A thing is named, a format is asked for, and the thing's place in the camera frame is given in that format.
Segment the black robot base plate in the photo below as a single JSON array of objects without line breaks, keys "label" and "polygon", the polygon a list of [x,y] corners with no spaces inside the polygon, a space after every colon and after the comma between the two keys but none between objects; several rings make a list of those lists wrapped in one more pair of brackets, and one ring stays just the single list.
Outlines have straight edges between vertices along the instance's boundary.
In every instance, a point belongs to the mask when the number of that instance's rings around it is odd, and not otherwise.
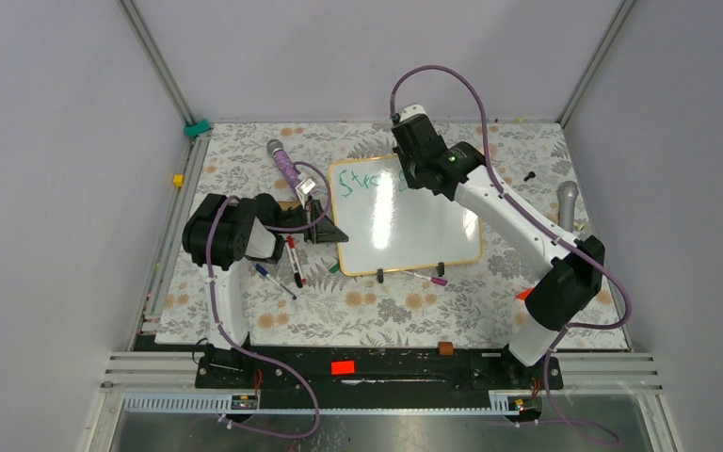
[{"label": "black robot base plate", "polygon": [[[240,369],[211,362],[207,347],[198,389],[248,390],[267,410],[486,409],[491,392],[538,396],[564,387],[557,359],[524,366],[504,349],[257,347]],[[353,360],[356,373],[332,376],[330,363]]]}]

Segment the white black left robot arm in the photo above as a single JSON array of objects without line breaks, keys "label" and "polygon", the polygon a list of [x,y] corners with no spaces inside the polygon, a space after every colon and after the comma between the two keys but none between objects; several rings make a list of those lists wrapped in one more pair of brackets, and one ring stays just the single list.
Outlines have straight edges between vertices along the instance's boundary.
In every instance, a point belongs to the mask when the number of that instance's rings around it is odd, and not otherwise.
[{"label": "white black left robot arm", "polygon": [[318,200],[285,208],[268,193],[241,199],[210,193],[184,226],[183,249],[203,277],[209,296],[207,354],[233,387],[249,383],[255,365],[236,349],[249,345],[240,279],[252,266],[275,265],[290,253],[294,241],[288,233],[302,234],[310,243],[348,241]]}]

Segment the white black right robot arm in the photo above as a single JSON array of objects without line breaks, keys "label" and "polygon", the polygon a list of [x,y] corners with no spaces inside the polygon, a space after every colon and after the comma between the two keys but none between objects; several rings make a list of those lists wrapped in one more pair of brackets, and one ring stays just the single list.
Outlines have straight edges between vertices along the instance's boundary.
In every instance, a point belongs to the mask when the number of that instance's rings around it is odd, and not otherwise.
[{"label": "white black right robot arm", "polygon": [[493,174],[472,144],[448,146],[420,106],[394,114],[392,133],[408,187],[428,189],[476,214],[538,276],[525,300],[528,317],[509,340],[511,356],[502,363],[507,383],[528,386],[554,340],[600,293],[603,243],[594,236],[579,240],[544,217]]}]

